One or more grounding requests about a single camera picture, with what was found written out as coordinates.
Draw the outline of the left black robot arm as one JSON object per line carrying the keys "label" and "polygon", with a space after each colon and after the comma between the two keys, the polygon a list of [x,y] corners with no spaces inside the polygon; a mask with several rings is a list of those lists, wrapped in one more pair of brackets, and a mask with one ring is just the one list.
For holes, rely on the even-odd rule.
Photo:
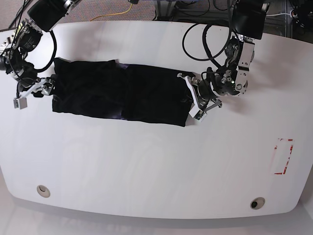
{"label": "left black robot arm", "polygon": [[[246,93],[249,67],[254,58],[254,40],[262,38],[268,8],[269,3],[263,0],[228,1],[228,20],[214,20],[206,24],[202,45],[206,61],[211,61],[216,70],[208,67],[199,79],[178,74],[185,80],[192,95],[191,117],[202,120],[209,110],[222,107],[220,97]],[[207,43],[207,33],[214,25],[229,29],[227,41],[216,55],[212,55]]]}

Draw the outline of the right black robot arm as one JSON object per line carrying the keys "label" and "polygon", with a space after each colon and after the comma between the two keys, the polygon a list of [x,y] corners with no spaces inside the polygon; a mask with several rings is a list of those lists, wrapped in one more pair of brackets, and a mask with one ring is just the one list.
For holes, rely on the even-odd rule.
{"label": "right black robot arm", "polygon": [[[19,20],[15,31],[0,46],[0,69],[17,81],[16,99],[28,93],[35,97],[50,95],[54,79],[39,78],[56,56],[57,41],[54,26],[80,3],[79,0],[39,0],[27,12],[29,18]],[[41,69],[26,61],[28,53],[39,44],[43,32],[49,33],[53,40],[53,53],[48,64]]]}

